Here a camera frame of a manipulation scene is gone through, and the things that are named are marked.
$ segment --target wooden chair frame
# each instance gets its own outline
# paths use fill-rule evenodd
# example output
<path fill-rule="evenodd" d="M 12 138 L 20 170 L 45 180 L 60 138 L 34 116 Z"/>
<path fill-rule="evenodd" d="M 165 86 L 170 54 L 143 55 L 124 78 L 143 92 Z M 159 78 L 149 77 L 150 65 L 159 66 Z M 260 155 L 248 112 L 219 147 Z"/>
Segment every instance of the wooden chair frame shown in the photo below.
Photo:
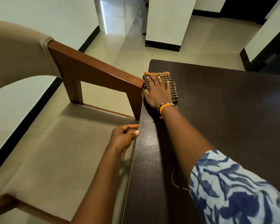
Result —
<path fill-rule="evenodd" d="M 129 99 L 135 119 L 140 119 L 142 108 L 142 86 L 144 84 L 144 80 L 82 52 L 74 50 L 57 41 L 51 41 L 48 44 L 48 49 L 62 73 L 62 80 L 68 97 L 72 103 L 116 113 L 84 104 L 81 89 L 81 81 L 83 81 L 112 90 L 125 92 Z M 18 208 L 50 223 L 69 223 L 67 220 L 46 213 L 36 207 L 17 200 L 14 197 L 8 195 L 0 196 L 0 215 L 14 208 Z"/>

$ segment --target sleeve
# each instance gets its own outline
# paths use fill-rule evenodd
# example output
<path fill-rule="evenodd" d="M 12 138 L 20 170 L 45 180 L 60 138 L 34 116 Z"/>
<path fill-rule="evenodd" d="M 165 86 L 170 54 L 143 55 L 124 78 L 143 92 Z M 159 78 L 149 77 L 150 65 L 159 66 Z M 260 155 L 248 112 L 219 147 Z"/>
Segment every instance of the sleeve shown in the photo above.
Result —
<path fill-rule="evenodd" d="M 280 193 L 218 150 L 197 161 L 189 188 L 205 223 L 280 223 Z"/>

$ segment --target floor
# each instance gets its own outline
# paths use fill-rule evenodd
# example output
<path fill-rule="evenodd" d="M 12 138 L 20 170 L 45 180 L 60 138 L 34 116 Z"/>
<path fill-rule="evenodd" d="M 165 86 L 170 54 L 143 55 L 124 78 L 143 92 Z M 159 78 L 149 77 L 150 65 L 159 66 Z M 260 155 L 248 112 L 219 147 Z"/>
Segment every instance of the floor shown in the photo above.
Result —
<path fill-rule="evenodd" d="M 261 27 L 246 21 L 192 16 L 180 52 L 173 52 L 144 46 L 148 9 L 143 0 L 95 3 L 101 32 L 85 53 L 138 77 L 148 70 L 151 59 L 244 70 L 239 53 Z M 82 91 L 87 104 L 133 116 L 125 93 L 87 83 L 82 83 Z M 0 168 L 0 194 L 68 103 L 62 84 Z M 14 223 L 44 223 L 17 209 L 0 216 L 0 223 L 11 219 Z"/>

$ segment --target beige upholstery fabric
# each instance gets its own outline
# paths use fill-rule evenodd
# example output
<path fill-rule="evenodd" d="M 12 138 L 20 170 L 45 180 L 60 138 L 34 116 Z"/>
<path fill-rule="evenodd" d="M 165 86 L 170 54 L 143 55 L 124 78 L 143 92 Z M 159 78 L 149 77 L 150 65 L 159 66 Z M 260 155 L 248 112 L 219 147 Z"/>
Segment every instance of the beige upholstery fabric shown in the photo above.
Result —
<path fill-rule="evenodd" d="M 70 221 L 84 197 L 112 129 L 138 121 L 69 104 L 4 189 L 34 207 Z M 112 223 L 121 223 L 134 144 L 127 150 Z"/>
<path fill-rule="evenodd" d="M 47 47 L 52 40 L 30 28 L 0 21 L 0 88 L 36 75 L 61 78 Z"/>

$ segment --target checkered cloth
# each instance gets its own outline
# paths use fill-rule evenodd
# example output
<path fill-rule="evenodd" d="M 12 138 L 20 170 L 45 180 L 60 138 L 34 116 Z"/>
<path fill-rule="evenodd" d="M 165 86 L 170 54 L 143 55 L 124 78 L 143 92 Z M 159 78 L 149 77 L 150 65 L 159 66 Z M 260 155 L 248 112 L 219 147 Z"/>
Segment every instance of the checkered cloth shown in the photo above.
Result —
<path fill-rule="evenodd" d="M 176 87 L 175 87 L 175 82 L 172 79 L 172 76 L 170 75 L 170 72 L 163 72 L 163 73 L 149 73 L 149 72 L 145 72 L 143 75 L 143 79 L 144 79 L 144 89 L 149 90 L 149 85 L 148 85 L 148 81 L 147 81 L 147 77 L 148 76 L 155 76 L 158 77 L 160 76 L 163 79 L 165 88 L 167 89 L 167 81 L 170 82 L 170 89 L 171 89 L 171 95 L 172 95 L 172 102 L 174 104 L 177 104 L 178 102 L 178 96 L 176 93 Z"/>

